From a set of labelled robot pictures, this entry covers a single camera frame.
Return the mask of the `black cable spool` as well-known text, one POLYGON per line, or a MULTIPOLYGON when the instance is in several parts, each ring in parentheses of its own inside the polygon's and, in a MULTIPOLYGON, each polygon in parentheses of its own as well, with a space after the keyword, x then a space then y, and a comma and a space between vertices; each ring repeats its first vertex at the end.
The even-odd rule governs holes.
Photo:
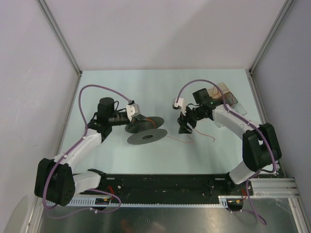
POLYGON ((146 117, 146 122, 142 127, 129 128, 125 126, 125 131, 132 135, 128 137, 127 143, 131 145, 144 145, 153 143, 167 136, 167 130, 160 128, 164 124, 164 119, 158 116, 146 117))

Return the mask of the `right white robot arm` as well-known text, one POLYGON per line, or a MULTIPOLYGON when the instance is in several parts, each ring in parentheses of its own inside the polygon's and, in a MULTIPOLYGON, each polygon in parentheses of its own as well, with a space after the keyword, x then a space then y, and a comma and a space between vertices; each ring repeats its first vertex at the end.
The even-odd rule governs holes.
POLYGON ((242 140, 242 161, 227 174, 224 189, 230 195, 237 194, 242 183, 255 174, 265 171, 272 165, 276 171, 276 161, 282 157, 275 129, 272 124, 258 124, 244 118, 224 102, 224 99, 214 99, 203 88, 193 93, 196 107, 190 108, 183 98, 173 102, 173 109, 181 111, 177 122, 179 134, 191 134, 197 122, 210 119, 219 123, 242 140))

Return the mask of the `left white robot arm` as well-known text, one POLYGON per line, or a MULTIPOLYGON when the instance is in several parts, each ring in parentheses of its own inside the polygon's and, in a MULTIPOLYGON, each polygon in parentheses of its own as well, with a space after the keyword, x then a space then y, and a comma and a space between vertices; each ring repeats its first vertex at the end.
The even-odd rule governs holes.
POLYGON ((76 194, 92 189, 97 194, 107 190, 104 173, 89 169, 76 174, 75 168, 97 146, 104 142, 114 126, 133 123, 140 114, 139 105, 134 101, 125 109, 117 110, 113 98, 100 99, 97 112, 86 125, 86 131, 68 151, 52 159, 43 158, 37 167, 34 194, 45 201, 60 206, 70 203, 76 194))

